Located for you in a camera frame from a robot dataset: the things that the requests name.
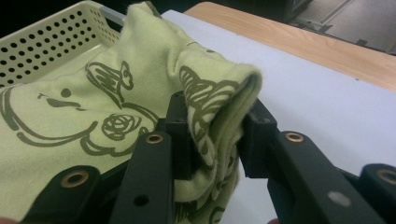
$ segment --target green fabric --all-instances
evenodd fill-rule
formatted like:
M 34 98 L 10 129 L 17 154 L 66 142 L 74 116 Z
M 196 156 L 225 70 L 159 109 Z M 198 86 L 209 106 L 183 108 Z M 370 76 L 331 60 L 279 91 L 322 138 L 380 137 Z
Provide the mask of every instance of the green fabric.
M 261 84 L 255 66 L 204 48 L 151 4 L 130 5 L 119 42 L 76 73 L 0 90 L 0 216 L 21 220 L 64 169 L 103 173 L 128 160 L 184 91 L 203 165 L 175 181 L 177 222 L 219 222 L 238 182 L 241 121 Z

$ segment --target black plastic bracket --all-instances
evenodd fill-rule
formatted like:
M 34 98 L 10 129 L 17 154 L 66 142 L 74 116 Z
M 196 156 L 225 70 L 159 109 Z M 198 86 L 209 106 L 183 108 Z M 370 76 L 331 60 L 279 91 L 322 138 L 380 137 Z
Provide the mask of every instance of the black plastic bracket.
M 93 194 L 100 182 L 99 171 L 91 166 L 74 166 L 51 179 L 21 221 L 29 223 L 77 223 L 94 209 Z
M 264 165 L 270 146 L 279 133 L 277 122 L 260 100 L 256 100 L 243 120 L 244 137 L 238 143 L 238 152 L 249 178 L 268 178 Z
M 191 180 L 201 161 L 189 131 L 183 91 L 172 95 L 163 130 L 172 137 L 174 179 Z
M 382 163 L 364 166 L 358 190 L 387 223 L 396 223 L 396 167 Z
M 282 132 L 267 159 L 280 223 L 385 223 L 311 139 Z
M 140 136 L 120 186 L 111 224 L 173 224 L 172 141 L 167 133 Z

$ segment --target brass screw hole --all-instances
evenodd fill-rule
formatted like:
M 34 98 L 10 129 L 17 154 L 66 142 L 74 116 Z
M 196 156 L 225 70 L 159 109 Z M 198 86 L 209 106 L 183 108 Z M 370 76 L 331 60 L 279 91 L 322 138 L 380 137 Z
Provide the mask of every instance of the brass screw hole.
M 303 136 L 298 133 L 285 133 L 285 137 L 289 141 L 295 142 L 295 143 L 301 143 L 304 141 Z
M 67 189 L 75 188 L 85 183 L 89 176 L 86 171 L 74 171 L 62 179 L 61 186 Z
M 150 144 L 157 144 L 163 140 L 163 136 L 160 134 L 151 134 L 146 138 L 146 142 Z
M 382 169 L 376 172 L 376 174 L 383 180 L 387 181 L 392 185 L 396 185 L 396 172 L 391 170 Z

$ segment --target wooden table edge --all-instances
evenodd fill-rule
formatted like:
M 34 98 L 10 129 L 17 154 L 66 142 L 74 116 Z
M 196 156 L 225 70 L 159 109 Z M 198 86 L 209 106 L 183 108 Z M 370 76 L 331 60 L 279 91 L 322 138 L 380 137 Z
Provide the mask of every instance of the wooden table edge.
M 211 2 L 184 14 L 335 71 L 396 91 L 396 57 Z

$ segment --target white plastic basket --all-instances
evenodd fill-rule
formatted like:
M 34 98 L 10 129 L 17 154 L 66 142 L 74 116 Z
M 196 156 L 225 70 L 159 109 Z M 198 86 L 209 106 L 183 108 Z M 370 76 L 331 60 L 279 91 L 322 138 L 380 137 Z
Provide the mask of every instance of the white plastic basket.
M 123 18 L 101 4 L 82 1 L 1 38 L 0 88 L 76 72 L 114 45 L 120 33 L 107 21 L 122 26 Z

